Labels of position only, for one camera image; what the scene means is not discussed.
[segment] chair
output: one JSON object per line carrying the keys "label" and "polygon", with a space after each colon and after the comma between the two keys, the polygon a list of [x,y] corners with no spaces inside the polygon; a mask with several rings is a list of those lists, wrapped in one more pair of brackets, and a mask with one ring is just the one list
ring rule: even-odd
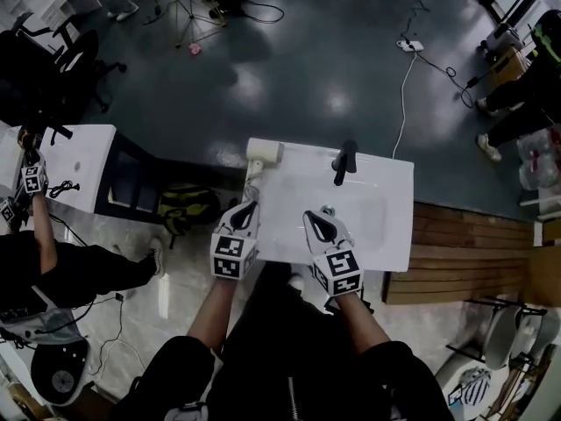
{"label": "chair", "polygon": [[[76,42],[68,34],[69,18],[54,32],[50,28],[32,31],[24,26],[30,12],[16,20],[11,30],[0,33],[0,118],[9,125],[21,125],[38,118],[46,125],[76,125],[93,97],[101,111],[109,109],[96,93],[97,82],[111,70],[126,71],[120,62],[106,64],[97,59],[99,41],[94,30]],[[66,44],[54,54],[33,38],[52,32]]]}

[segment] black faucet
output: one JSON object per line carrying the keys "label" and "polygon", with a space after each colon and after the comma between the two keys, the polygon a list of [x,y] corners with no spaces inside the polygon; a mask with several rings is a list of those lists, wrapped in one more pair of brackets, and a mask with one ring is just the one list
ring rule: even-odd
{"label": "black faucet", "polygon": [[343,142],[343,146],[341,147],[341,151],[335,158],[335,160],[331,163],[333,169],[337,172],[335,175],[335,179],[333,183],[336,186],[340,186],[343,184],[344,174],[346,172],[349,173],[357,173],[357,150],[359,146],[357,142],[354,140],[346,140]]}

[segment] small round white table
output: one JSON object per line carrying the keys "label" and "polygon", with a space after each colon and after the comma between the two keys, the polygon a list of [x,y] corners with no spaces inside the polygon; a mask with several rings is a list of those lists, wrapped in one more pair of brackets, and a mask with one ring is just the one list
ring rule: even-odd
{"label": "small round white table", "polygon": [[[187,8],[185,6],[185,4],[183,4],[182,0],[174,0],[172,3],[175,3],[175,47],[179,48],[180,46],[182,46],[185,42],[189,41],[189,42],[197,42],[199,40],[208,38],[209,36],[212,36],[213,34],[217,34],[220,30],[219,29],[211,29],[209,31],[204,31],[197,23],[196,20],[201,20],[202,22],[205,22],[207,24],[212,24],[215,25],[219,28],[222,28],[224,26],[226,26],[226,21],[224,20],[224,17],[222,16],[222,14],[220,14],[219,11],[217,11],[216,7],[208,4],[205,0],[201,0],[204,4],[206,4],[209,9],[211,11],[214,11],[217,15],[217,18],[208,18],[206,16],[202,16],[200,14],[195,14],[193,11],[193,0],[189,0],[189,7]],[[183,8],[183,10],[185,10],[185,12],[187,12],[189,19],[187,21],[187,23],[183,26],[182,29],[180,29],[179,27],[179,17],[178,17],[178,11],[179,11],[179,5]],[[187,39],[185,40],[185,34],[187,33],[187,30],[189,28],[189,26],[191,25],[191,23],[197,25],[197,27],[199,27],[199,29],[201,30],[201,35],[199,37],[195,37],[194,32],[192,33],[191,39]]]}

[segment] black and white logo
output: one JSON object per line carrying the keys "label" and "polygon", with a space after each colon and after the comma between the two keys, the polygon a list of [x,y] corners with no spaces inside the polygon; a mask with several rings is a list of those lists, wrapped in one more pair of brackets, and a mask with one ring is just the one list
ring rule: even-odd
{"label": "black and white logo", "polygon": [[27,190],[37,190],[39,188],[39,179],[37,176],[25,178],[25,187]]}
{"label": "black and white logo", "polygon": [[340,295],[341,293],[348,293],[360,288],[360,275],[345,277],[334,282],[333,295]]}
{"label": "black and white logo", "polygon": [[221,237],[218,239],[216,254],[224,256],[240,257],[244,249],[244,241],[242,239],[233,239],[231,237]]}
{"label": "black and white logo", "polygon": [[214,273],[226,277],[239,277],[239,262],[215,257]]}
{"label": "black and white logo", "polygon": [[319,281],[320,284],[322,284],[325,291],[328,291],[327,290],[327,278],[323,275],[322,270],[320,270],[316,266],[316,264],[314,264],[314,270],[315,270],[316,279]]}
{"label": "black and white logo", "polygon": [[14,218],[14,212],[11,210],[10,206],[6,206],[2,209],[2,217],[4,217],[4,220],[7,222]]}
{"label": "black and white logo", "polygon": [[245,271],[247,271],[249,269],[249,267],[253,264],[253,262],[255,261],[255,256],[257,255],[257,248],[253,248],[248,256],[247,259],[245,260]]}
{"label": "black and white logo", "polygon": [[359,270],[359,264],[355,260],[352,251],[342,251],[327,256],[327,263],[330,265],[331,273],[334,276],[346,275],[347,273]]}

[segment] white sink basin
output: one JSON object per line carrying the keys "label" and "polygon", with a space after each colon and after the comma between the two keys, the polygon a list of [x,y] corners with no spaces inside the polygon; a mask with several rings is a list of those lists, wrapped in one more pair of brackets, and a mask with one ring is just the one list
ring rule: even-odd
{"label": "white sink basin", "polygon": [[285,144],[259,184],[259,258],[311,263],[304,211],[332,207],[367,270],[407,271],[413,225],[413,164],[357,154],[357,173],[333,184],[338,150]]}

